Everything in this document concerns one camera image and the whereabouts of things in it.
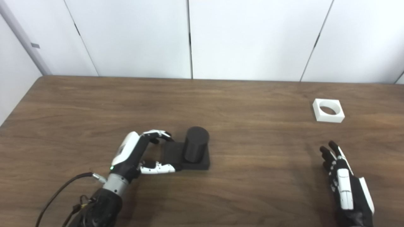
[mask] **black glove hand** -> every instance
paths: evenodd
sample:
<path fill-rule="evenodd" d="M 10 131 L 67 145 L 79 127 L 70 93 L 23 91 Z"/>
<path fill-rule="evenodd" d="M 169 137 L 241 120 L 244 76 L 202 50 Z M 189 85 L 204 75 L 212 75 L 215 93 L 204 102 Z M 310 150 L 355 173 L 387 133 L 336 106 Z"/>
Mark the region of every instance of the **black glove hand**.
<path fill-rule="evenodd" d="M 348 161 L 334 142 L 321 146 L 323 166 L 328 171 L 331 190 L 337 203 L 336 220 L 339 227 L 373 227 L 375 208 L 365 179 L 354 176 Z"/>

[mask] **circular hole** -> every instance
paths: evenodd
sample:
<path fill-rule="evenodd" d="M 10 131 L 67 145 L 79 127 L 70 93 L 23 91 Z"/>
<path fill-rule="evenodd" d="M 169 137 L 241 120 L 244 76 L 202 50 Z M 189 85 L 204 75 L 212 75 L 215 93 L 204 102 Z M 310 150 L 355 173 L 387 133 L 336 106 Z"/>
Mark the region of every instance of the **circular hole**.
<path fill-rule="evenodd" d="M 321 103 L 318 104 L 318 106 L 326 114 L 336 115 L 341 112 L 339 105 L 330 100 L 323 100 Z"/>
<path fill-rule="evenodd" d="M 326 113 L 326 114 L 331 114 L 331 115 L 335 115 L 335 114 L 336 114 L 333 109 L 331 109 L 331 108 L 329 108 L 329 107 L 326 107 L 326 106 L 321 106 L 320 109 L 321 109 L 324 113 Z"/>

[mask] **black cable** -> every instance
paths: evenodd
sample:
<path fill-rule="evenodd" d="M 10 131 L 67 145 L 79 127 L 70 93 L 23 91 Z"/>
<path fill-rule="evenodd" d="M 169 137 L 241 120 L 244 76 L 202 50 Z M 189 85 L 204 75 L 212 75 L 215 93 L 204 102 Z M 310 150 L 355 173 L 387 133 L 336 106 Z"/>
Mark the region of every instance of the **black cable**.
<path fill-rule="evenodd" d="M 68 186 L 71 182 L 83 178 L 83 177 L 92 177 L 93 173 L 92 172 L 86 172 L 86 173 L 82 173 L 79 174 L 75 177 L 73 177 L 72 179 L 70 179 L 68 182 L 66 182 L 64 185 L 62 185 L 59 190 L 56 191 L 56 193 L 50 198 L 50 200 L 46 203 L 45 207 L 42 209 L 41 213 L 38 216 L 38 220 L 36 220 L 36 224 L 35 227 L 39 227 L 39 223 L 41 222 L 42 216 L 44 215 L 46 209 L 48 208 L 48 206 L 52 203 L 52 201 L 56 198 L 57 195 L 59 195 L 59 193 L 66 187 Z"/>

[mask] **robot finger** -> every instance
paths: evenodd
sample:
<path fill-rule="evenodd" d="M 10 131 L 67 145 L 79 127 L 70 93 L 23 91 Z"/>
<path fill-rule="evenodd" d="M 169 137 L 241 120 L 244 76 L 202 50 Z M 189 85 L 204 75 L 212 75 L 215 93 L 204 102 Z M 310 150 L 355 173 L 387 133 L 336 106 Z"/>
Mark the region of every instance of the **robot finger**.
<path fill-rule="evenodd" d="M 326 147 L 321 146 L 321 147 L 320 147 L 320 151 L 321 151 L 321 153 L 322 153 L 321 157 L 323 157 L 324 161 L 327 162 L 327 163 L 329 163 L 330 166 L 331 166 L 331 163 L 332 163 L 333 161 L 336 161 L 336 160 L 337 160 L 337 158 L 335 157 L 335 155 L 334 155 L 330 150 L 328 150 Z"/>
<path fill-rule="evenodd" d="M 345 157 L 344 153 L 342 152 L 341 148 L 334 142 L 330 141 L 328 145 L 331 147 L 331 149 L 335 152 L 335 155 L 338 156 L 343 156 Z"/>
<path fill-rule="evenodd" d="M 161 174 L 169 172 L 178 172 L 182 170 L 182 166 L 178 164 L 161 164 L 159 162 L 143 162 L 140 167 L 142 174 Z"/>

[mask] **robotic hand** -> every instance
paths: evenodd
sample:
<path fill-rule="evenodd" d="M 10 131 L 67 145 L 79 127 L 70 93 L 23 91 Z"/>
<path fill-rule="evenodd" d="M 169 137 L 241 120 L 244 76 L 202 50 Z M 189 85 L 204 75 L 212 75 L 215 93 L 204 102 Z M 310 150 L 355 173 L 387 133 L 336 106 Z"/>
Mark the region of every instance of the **robotic hand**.
<path fill-rule="evenodd" d="M 103 179 L 100 181 L 105 184 L 91 196 L 87 204 L 77 207 L 76 212 L 79 213 L 70 223 L 70 227 L 114 226 L 122 208 L 121 196 L 133 179 L 138 178 L 141 173 L 159 174 L 181 170 L 181 166 L 175 164 L 140 162 L 149 142 L 157 144 L 157 138 L 173 141 L 171 135 L 162 130 L 150 130 L 141 135 L 131 132 L 126 136 L 112 160 L 108 180 L 93 175 L 99 180 Z"/>
<path fill-rule="evenodd" d="M 320 147 L 320 151 L 337 203 L 338 226 L 373 227 L 375 207 L 365 179 L 354 176 L 344 153 L 334 141 L 330 141 L 328 145 L 335 155 L 324 146 Z"/>

